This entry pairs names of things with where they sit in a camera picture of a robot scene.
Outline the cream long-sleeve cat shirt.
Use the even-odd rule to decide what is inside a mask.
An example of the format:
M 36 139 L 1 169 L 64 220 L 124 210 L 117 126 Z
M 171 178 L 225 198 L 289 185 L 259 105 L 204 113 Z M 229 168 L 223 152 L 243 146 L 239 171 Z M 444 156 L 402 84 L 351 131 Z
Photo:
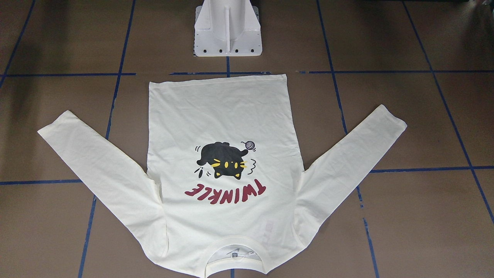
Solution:
M 306 249 L 406 130 L 384 105 L 305 170 L 286 75 L 149 84 L 147 171 L 71 111 L 39 135 L 154 264 L 268 273 Z

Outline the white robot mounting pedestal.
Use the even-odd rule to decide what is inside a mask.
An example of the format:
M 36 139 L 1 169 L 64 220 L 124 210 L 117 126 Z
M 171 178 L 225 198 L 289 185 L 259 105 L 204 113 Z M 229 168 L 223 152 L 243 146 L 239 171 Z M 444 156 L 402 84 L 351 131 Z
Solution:
M 258 8 L 249 0 L 205 0 L 195 9 L 194 27 L 197 57 L 262 54 Z

